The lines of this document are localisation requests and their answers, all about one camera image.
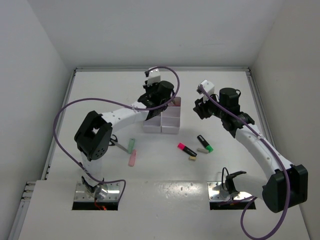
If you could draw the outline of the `green black highlighter marker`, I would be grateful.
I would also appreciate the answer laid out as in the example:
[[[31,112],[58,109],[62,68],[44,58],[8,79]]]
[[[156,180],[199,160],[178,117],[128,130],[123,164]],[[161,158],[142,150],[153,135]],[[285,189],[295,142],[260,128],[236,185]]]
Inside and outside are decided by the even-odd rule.
[[[198,141],[201,143],[201,145],[208,150],[209,153],[213,152],[214,149],[213,147],[207,142],[207,140],[202,136],[202,135],[198,135],[197,136]]]

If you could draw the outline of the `pink black highlighter marker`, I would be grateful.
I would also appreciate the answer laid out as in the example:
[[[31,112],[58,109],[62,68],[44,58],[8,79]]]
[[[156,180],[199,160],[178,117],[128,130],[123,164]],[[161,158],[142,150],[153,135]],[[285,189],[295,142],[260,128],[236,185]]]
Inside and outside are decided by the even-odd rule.
[[[183,152],[187,153],[191,157],[196,157],[197,156],[197,153],[195,153],[193,150],[191,150],[189,147],[187,147],[186,145],[184,145],[181,142],[177,145],[177,147],[180,150],[182,150]]]

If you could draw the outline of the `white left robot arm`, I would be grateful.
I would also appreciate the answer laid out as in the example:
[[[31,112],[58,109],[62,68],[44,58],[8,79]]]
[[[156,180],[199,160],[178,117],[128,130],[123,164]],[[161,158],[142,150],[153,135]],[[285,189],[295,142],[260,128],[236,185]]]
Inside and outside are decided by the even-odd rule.
[[[82,183],[92,194],[104,180],[100,158],[107,152],[112,134],[132,124],[159,116],[168,106],[156,110],[153,108],[169,101],[175,93],[174,85],[166,80],[145,84],[143,88],[145,93],[128,108],[105,113],[94,110],[89,112],[74,136],[84,167]]]

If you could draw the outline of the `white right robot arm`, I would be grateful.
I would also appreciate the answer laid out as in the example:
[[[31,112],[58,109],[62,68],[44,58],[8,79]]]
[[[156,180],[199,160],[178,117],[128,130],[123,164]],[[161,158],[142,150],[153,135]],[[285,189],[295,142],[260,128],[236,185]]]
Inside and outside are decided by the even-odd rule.
[[[308,170],[302,164],[294,165],[283,157],[260,133],[254,120],[240,110],[240,91],[223,88],[219,99],[214,88],[207,88],[203,83],[197,91],[203,94],[196,104],[200,108],[201,119],[219,118],[223,128],[248,150],[266,177],[261,180],[243,170],[231,173],[224,181],[225,190],[229,194],[247,192],[260,198],[274,213],[306,202]]]

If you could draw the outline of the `white divided organiser left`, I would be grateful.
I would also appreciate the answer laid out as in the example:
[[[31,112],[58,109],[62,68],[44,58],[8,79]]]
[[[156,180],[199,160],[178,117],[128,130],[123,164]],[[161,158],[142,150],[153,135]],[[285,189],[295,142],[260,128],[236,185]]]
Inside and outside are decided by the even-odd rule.
[[[161,117],[155,116],[143,121],[142,129],[145,133],[161,133]]]

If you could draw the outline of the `green correction tape case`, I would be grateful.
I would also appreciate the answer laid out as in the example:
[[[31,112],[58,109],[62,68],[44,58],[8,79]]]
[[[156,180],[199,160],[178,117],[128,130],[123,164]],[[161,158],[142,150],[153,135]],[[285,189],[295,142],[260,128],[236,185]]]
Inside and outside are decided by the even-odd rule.
[[[135,147],[135,139],[134,138],[130,138],[129,142],[128,142],[128,147],[127,147],[127,152],[129,154],[131,154],[134,150]]]

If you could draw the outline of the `pink correction tape case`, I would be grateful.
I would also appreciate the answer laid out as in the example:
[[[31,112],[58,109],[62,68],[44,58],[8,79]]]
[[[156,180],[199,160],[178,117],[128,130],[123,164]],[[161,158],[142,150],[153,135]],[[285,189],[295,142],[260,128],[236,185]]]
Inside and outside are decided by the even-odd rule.
[[[134,167],[135,166],[135,162],[136,162],[136,158],[137,158],[137,150],[134,149],[129,157],[129,161],[128,161],[128,166],[129,167]]]

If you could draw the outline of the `black handled scissors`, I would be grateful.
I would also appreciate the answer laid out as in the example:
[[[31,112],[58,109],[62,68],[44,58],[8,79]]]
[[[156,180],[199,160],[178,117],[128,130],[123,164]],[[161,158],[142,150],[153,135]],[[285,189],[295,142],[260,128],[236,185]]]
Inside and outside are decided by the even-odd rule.
[[[108,145],[117,146],[119,149],[123,150],[124,152],[126,153],[128,152],[128,150],[118,142],[118,138],[114,134],[111,135]]]

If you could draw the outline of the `aluminium frame rail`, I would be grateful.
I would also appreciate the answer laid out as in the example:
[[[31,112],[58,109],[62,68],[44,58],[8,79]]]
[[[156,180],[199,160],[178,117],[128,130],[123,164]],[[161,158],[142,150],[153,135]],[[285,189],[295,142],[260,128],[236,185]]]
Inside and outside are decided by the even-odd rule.
[[[262,132],[263,132],[264,136],[266,137],[266,139],[269,141],[269,143],[273,147],[276,147],[276,144],[275,144],[272,132],[271,132],[271,128],[270,128],[270,125],[267,120],[266,112],[264,109],[264,105],[263,105],[263,101],[262,101],[262,97],[260,95],[258,85],[254,79],[254,76],[252,74],[251,69],[247,68],[247,70],[245,72],[246,72],[248,84],[249,84],[249,87],[250,87],[250,90],[251,90],[251,93],[253,96],[255,108],[257,110],[257,114],[258,114],[258,118],[259,118]]]

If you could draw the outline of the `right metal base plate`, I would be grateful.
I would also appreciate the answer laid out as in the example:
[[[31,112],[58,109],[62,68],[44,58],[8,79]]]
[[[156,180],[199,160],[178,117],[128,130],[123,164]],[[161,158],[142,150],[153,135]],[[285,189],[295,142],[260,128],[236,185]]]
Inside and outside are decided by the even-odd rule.
[[[222,188],[221,181],[208,181],[207,190],[210,202],[240,201],[252,197],[251,194],[243,191],[229,194]]]

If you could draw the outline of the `metal base plate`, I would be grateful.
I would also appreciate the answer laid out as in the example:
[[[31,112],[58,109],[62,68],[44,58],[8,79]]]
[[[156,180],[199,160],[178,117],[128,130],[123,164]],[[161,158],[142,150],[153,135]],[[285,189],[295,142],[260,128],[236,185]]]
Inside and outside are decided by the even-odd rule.
[[[222,188],[221,181],[208,181],[207,190],[210,202],[240,201],[252,197],[251,194],[243,191],[229,194]]]
[[[75,202],[117,202],[120,197],[123,184],[121,182],[108,183],[98,185],[97,189],[91,193],[85,184],[78,182],[75,187],[74,198]]]

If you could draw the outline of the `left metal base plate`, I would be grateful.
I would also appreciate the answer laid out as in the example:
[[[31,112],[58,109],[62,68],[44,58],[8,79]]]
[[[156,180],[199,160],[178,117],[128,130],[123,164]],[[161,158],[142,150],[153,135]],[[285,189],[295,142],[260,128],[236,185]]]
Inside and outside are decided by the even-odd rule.
[[[97,189],[91,193],[85,184],[78,182],[75,187],[74,198],[75,202],[117,202],[120,197],[123,184],[121,182],[108,183],[98,185]]]

